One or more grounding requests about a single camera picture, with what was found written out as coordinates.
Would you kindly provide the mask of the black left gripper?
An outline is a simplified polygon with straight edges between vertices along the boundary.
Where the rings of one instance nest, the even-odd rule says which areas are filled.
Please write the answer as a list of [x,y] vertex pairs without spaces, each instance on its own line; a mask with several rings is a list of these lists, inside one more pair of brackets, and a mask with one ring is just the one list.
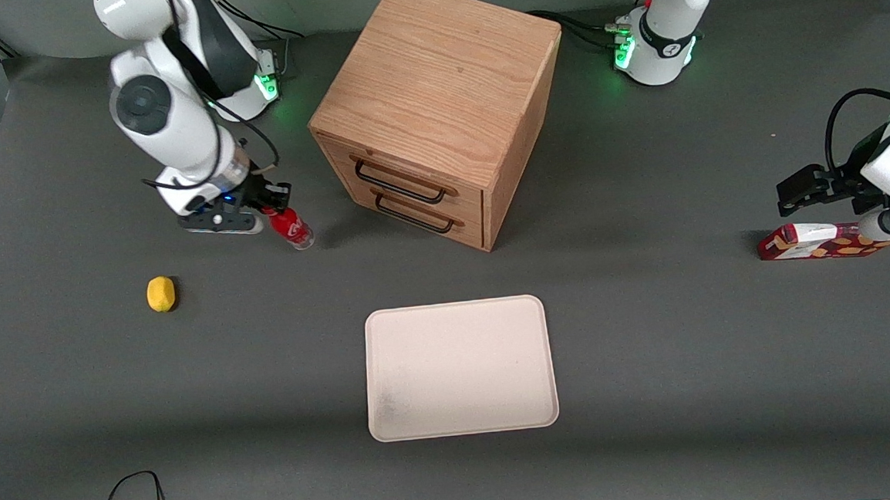
[[802,167],[777,184],[779,215],[790,216],[800,208],[817,203],[833,204],[845,198],[851,198],[854,215],[890,208],[889,196],[863,175],[865,165],[880,150],[853,150],[848,160],[840,166],[838,176],[822,166]]

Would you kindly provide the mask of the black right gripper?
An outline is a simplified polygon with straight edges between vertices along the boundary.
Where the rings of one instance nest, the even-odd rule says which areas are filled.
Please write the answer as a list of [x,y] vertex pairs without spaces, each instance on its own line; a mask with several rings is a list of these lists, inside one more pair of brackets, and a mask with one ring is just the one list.
[[233,191],[223,192],[209,201],[201,195],[184,206],[185,215],[177,216],[183,230],[261,225],[259,214],[271,215],[273,210],[286,210],[292,185],[245,181]]

